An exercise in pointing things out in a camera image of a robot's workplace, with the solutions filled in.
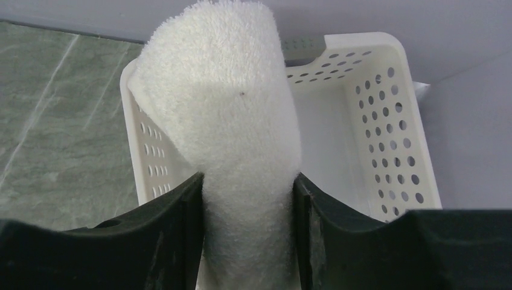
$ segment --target white surface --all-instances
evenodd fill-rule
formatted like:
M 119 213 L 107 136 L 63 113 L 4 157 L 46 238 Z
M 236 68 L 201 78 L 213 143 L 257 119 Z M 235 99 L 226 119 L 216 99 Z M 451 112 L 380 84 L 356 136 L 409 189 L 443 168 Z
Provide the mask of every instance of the white surface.
M 131 61 L 123 70 L 120 88 L 137 197 L 142 205 L 174 189 L 195 171 L 133 99 L 127 82 L 134 69 L 135 61 Z
M 126 39 L 196 0 L 2 0 L 0 18 Z M 406 48 L 414 80 L 435 83 L 512 50 L 512 1 L 262 0 L 281 38 L 383 31 Z
M 328 194 L 381 221 L 390 221 L 397 217 L 395 213 L 402 214 L 410 208 L 440 208 L 414 86 L 400 43 L 385 33 L 330 35 L 325 40 L 327 50 L 316 61 L 287 68 L 287 74 L 292 76 L 289 82 L 301 129 L 304 174 Z M 387 75 L 389 68 L 394 70 L 392 77 Z M 129 77 L 132 71 L 133 62 L 125 68 L 123 77 Z M 376 83 L 376 75 L 381 75 L 380 84 Z M 365 88 L 366 81 L 370 83 L 369 89 Z M 391 92 L 393 85 L 398 87 L 397 95 Z M 359 94 L 356 93 L 357 86 L 360 87 Z M 379 98 L 380 91 L 385 92 L 384 100 Z M 130 92 L 122 89 L 122 93 L 123 103 L 130 101 L 136 107 Z M 370 95 L 374 97 L 372 105 L 368 103 Z M 398 102 L 402 104 L 401 112 L 395 110 Z M 387 117 L 383 116 L 384 107 L 389 109 Z M 377 120 L 372 118 L 374 111 Z M 138 114 L 134 123 L 140 122 L 139 115 L 144 116 Z M 367 116 L 367 123 L 363 123 L 363 115 Z M 125 112 L 125 117 L 127 124 L 134 118 L 130 111 Z M 405 130 L 399 128 L 401 121 L 407 124 Z M 386 130 L 387 124 L 393 126 L 391 133 Z M 376 127 L 381 130 L 380 136 L 375 133 Z M 132 146 L 133 142 L 139 142 L 140 146 L 142 139 L 134 135 L 144 134 L 140 130 L 130 131 L 130 127 L 128 130 L 130 148 L 136 148 Z M 366 130 L 370 131 L 370 138 L 366 137 Z M 403 145 L 405 138 L 411 141 L 410 148 Z M 396 149 L 390 148 L 392 141 L 397 143 Z M 374 146 L 373 153 L 369 151 L 370 144 Z M 139 149 L 137 152 L 140 159 L 146 158 L 143 151 Z M 414 158 L 414 166 L 408 165 L 409 156 Z M 387 167 L 382 165 L 383 158 L 388 162 Z M 400 160 L 400 166 L 395 165 L 394 158 Z M 134 167 L 145 166 L 144 162 L 137 164 L 134 161 Z M 419 177 L 418 185 L 412 182 L 413 174 Z M 386 181 L 386 175 L 389 175 L 390 183 Z M 399 183 L 398 175 L 403 176 L 403 184 Z M 402 198 L 402 192 L 407 194 L 404 195 L 407 201 Z M 417 201 L 416 193 L 423 197 L 422 203 Z
M 444 208 L 512 208 L 512 53 L 433 85 L 421 116 Z

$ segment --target white towel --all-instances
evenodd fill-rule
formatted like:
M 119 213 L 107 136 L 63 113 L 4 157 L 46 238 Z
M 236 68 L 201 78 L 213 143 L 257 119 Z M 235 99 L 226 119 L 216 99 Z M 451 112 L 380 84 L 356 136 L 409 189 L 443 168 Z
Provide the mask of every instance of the white towel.
M 155 31 L 130 82 L 205 174 L 200 289 L 298 287 L 291 189 L 301 146 L 272 12 L 253 2 L 195 4 Z

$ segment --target green tile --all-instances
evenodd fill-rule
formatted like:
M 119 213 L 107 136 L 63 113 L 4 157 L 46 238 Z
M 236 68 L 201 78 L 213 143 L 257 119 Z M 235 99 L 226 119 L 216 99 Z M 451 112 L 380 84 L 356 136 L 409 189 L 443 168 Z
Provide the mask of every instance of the green tile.
M 119 78 L 141 46 L 75 37 L 0 188 L 0 217 L 67 230 L 137 206 Z

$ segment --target white wall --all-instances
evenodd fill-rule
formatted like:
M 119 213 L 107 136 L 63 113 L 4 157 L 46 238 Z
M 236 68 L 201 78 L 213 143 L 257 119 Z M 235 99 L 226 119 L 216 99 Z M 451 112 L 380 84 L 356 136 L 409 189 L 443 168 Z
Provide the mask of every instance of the white wall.
M 0 18 L 147 40 L 196 0 L 2 0 Z M 262 0 L 281 36 L 385 31 L 408 53 L 413 79 L 435 83 L 512 50 L 510 0 Z
M 512 52 L 433 85 L 420 111 L 443 206 L 512 208 Z

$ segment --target plastic basket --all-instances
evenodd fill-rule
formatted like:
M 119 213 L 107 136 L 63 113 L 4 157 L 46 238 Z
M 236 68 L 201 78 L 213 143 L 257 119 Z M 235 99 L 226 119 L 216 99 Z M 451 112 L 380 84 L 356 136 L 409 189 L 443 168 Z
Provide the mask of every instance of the plastic basket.
M 302 172 L 326 193 L 380 221 L 408 209 L 441 208 L 400 42 L 386 33 L 283 42 L 288 59 L 314 50 L 320 53 L 313 62 L 286 70 L 301 130 Z M 128 89 L 135 62 L 123 70 L 120 87 L 143 204 L 194 170 Z

